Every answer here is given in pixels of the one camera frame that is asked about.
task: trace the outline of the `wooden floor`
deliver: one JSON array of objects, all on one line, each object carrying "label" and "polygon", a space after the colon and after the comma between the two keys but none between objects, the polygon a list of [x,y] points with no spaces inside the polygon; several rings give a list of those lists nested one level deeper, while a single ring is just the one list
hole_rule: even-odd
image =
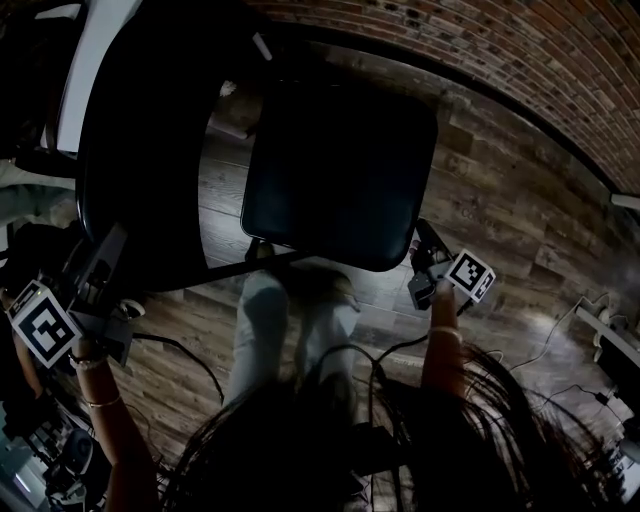
[{"label": "wooden floor", "polygon": [[[460,318],[465,339],[502,357],[510,368],[544,348],[553,326],[581,296],[638,321],[640,229],[608,203],[607,190],[574,158],[499,105],[408,66],[357,52],[316,46],[326,60],[349,73],[412,94],[434,109],[438,145],[420,214],[449,245],[464,247],[493,266],[498,279],[488,296]],[[220,118],[247,127],[260,103],[250,84],[222,100]],[[239,141],[207,135],[200,172],[202,242],[210,266],[241,261],[249,238],[240,229],[244,183],[253,137]],[[408,260],[372,273],[318,260],[347,274],[362,304],[353,340],[380,351],[424,334],[429,315],[416,312],[407,292]],[[198,354],[226,387],[232,364],[235,308],[243,278],[155,295],[137,329],[177,339]],[[290,361],[297,322],[287,345]],[[528,387],[545,395],[580,384],[608,392],[612,383],[593,363],[593,331],[573,315],[565,318],[540,361],[517,370]],[[424,347],[402,352],[388,371],[407,381],[420,372]],[[155,342],[136,342],[129,364],[115,369],[125,401],[155,454],[173,463],[189,436],[219,410],[207,375],[181,353]],[[357,374],[367,375],[364,363]],[[606,439],[618,421],[591,395],[573,388],[556,401]],[[617,399],[610,404],[629,414]]]}]

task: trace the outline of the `dark hair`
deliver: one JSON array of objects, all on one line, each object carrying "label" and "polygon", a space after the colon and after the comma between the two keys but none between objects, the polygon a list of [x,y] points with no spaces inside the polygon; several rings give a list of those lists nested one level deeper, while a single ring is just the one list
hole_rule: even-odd
[{"label": "dark hair", "polygon": [[[396,510],[620,508],[602,443],[557,405],[544,415],[500,363],[470,351],[475,399],[408,386],[378,367],[379,423],[403,466],[376,475],[376,500]],[[188,443],[165,510],[342,510],[353,478],[351,411],[335,398],[348,394],[345,380],[318,385],[316,372],[299,388],[273,382],[222,410]]]}]

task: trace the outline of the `white cable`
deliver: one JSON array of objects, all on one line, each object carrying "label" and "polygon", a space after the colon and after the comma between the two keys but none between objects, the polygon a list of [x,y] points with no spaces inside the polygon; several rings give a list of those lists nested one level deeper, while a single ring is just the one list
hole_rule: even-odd
[{"label": "white cable", "polygon": [[515,365],[513,368],[511,368],[511,370],[509,370],[509,373],[511,373],[512,371],[514,371],[516,369],[524,368],[525,366],[528,366],[528,365],[530,365],[532,363],[535,363],[535,362],[539,361],[540,359],[542,359],[545,356],[545,354],[547,353],[547,351],[549,350],[549,347],[551,346],[551,336],[553,336],[553,333],[555,332],[555,330],[565,320],[565,318],[567,318],[571,313],[573,313],[578,308],[578,306],[582,303],[583,300],[586,300],[589,304],[591,304],[592,306],[595,306],[598,302],[600,302],[605,297],[607,297],[609,299],[609,303],[607,304],[607,307],[609,307],[611,305],[611,297],[609,296],[609,292],[603,293],[600,297],[598,297],[593,302],[591,302],[589,299],[587,299],[584,295],[582,297],[580,297],[578,302],[576,302],[575,306],[573,306],[569,311],[567,311],[562,316],[562,318],[555,323],[555,325],[551,329],[551,332],[549,333],[549,336],[547,336],[547,339],[544,341],[544,348],[542,349],[542,352],[540,353],[540,355],[534,357],[533,359],[531,359],[529,361],[525,361],[524,363],[520,363],[520,364]]}]

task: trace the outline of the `jeans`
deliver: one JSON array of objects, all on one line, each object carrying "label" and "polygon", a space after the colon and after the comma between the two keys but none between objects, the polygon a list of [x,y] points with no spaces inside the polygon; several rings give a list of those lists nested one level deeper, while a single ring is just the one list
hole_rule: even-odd
[{"label": "jeans", "polygon": [[[287,292],[272,274],[261,270],[247,278],[238,305],[234,363],[224,405],[278,378],[288,309]],[[357,303],[347,296],[307,309],[296,351],[298,373],[306,375],[329,348],[348,343],[359,315]],[[331,354],[323,361],[320,379],[334,373],[350,379],[354,360],[353,350]]]}]

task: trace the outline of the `wire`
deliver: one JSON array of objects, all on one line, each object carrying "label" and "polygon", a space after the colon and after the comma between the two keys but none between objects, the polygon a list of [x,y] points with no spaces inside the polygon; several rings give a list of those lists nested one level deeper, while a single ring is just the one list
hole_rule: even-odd
[{"label": "wire", "polygon": [[580,386],[579,384],[572,384],[571,386],[569,386],[568,388],[563,389],[562,391],[556,391],[555,393],[549,395],[547,397],[547,399],[544,401],[544,403],[540,406],[538,411],[541,411],[542,409],[544,409],[545,405],[547,405],[554,396],[558,396],[558,395],[561,395],[562,393],[566,393],[567,391],[569,391],[570,389],[573,389],[573,388],[578,388],[583,393],[588,393],[589,395],[593,395],[594,397],[597,395],[597,393],[594,393],[593,391],[588,391],[588,390],[584,389],[582,386]]},{"label": "wire", "polygon": [[159,341],[161,343],[166,343],[167,345],[171,345],[172,347],[176,347],[177,349],[181,350],[186,356],[188,356],[190,359],[192,359],[193,361],[198,363],[200,366],[202,366],[202,368],[204,368],[204,370],[209,374],[209,377],[211,377],[211,380],[213,381],[213,384],[216,387],[216,390],[218,391],[218,396],[220,397],[220,403],[222,404],[224,402],[224,393],[222,392],[220,383],[218,382],[218,379],[216,378],[214,373],[206,364],[202,362],[200,358],[198,358],[191,351],[186,349],[182,344],[170,338],[165,338],[164,336],[156,336],[154,334],[145,334],[142,332],[134,332],[133,337],[137,339],[143,339],[143,340]]},{"label": "wire", "polygon": [[609,297],[609,293],[604,293],[602,294],[600,297],[598,297],[594,302],[591,302],[589,299],[587,299],[584,295],[582,297],[580,297],[580,299],[578,300],[578,302],[576,302],[575,306],[573,306],[571,309],[569,309],[569,311],[567,311],[562,318],[560,318],[560,320],[558,320],[553,328],[551,329],[551,332],[549,333],[549,335],[547,336],[547,339],[544,341],[544,347],[542,348],[542,352],[540,352],[539,355],[537,355],[534,358],[529,359],[528,361],[525,361],[524,363],[519,363],[517,365],[515,365],[513,368],[511,368],[509,370],[509,373],[513,372],[514,370],[517,370],[518,368],[522,368],[524,366],[530,365],[532,363],[535,363],[536,361],[539,361],[540,359],[542,359],[545,354],[547,353],[547,351],[549,350],[549,347],[551,346],[551,337],[553,336],[553,333],[555,332],[555,330],[558,328],[558,326],[571,314],[573,313],[578,306],[582,303],[583,300],[586,300],[589,304],[591,304],[592,306],[595,306],[598,302],[600,302],[602,299],[604,299],[605,297]]},{"label": "wire", "polygon": [[[558,396],[558,395],[561,395],[562,393],[566,393],[567,391],[569,391],[570,389],[573,389],[573,388],[578,388],[583,393],[587,393],[588,395],[593,395],[596,399],[597,399],[598,394],[599,394],[599,393],[596,393],[594,391],[589,391],[588,389],[584,389],[579,384],[572,384],[571,386],[569,386],[568,388],[563,389],[562,391],[556,391],[552,395],[549,395],[547,397],[547,399],[544,401],[544,403],[538,409],[538,412],[541,411],[544,408],[544,406],[547,405],[554,396]],[[616,412],[611,408],[611,406],[608,403],[608,400],[607,400],[607,403],[602,403],[602,405],[603,405],[603,407],[606,407],[607,409],[609,409],[611,411],[611,414],[613,414],[620,423],[624,423],[624,421],[622,421],[620,416],[618,416],[616,414]]]}]

